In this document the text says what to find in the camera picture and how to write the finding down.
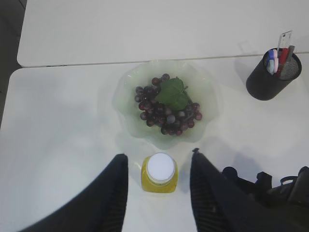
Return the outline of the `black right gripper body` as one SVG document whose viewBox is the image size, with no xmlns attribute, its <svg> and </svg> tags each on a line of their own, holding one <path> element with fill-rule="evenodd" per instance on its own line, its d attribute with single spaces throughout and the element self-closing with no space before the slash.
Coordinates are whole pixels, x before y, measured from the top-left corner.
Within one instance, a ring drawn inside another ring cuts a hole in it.
<svg viewBox="0 0 309 232">
<path fill-rule="evenodd" d="M 252 196 L 256 202 L 267 208 L 283 208 L 286 206 L 309 206 L 309 168 L 302 167 L 297 176 L 286 176 L 280 180 L 278 187 L 272 186 L 272 176 L 260 172 L 256 182 L 250 182 L 238 176 L 233 167 L 225 167 L 222 174 L 239 189 Z"/>
</svg>

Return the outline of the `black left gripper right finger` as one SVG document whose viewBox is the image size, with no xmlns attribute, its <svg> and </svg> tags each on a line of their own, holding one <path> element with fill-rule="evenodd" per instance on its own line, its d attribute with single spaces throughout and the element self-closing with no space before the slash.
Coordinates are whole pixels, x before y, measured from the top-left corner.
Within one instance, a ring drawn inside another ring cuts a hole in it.
<svg viewBox="0 0 309 232">
<path fill-rule="evenodd" d="M 199 232 L 307 232 L 309 207 L 267 208 L 228 180 L 193 149 L 191 206 Z"/>
</svg>

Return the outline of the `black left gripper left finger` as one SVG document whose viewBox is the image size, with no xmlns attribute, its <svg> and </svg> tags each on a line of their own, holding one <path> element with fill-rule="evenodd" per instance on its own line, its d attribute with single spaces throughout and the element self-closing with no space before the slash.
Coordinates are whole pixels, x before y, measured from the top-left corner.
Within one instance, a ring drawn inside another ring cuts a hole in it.
<svg viewBox="0 0 309 232">
<path fill-rule="evenodd" d="M 128 196 L 128 157 L 116 155 L 82 192 L 26 232 L 120 232 Z"/>
</svg>

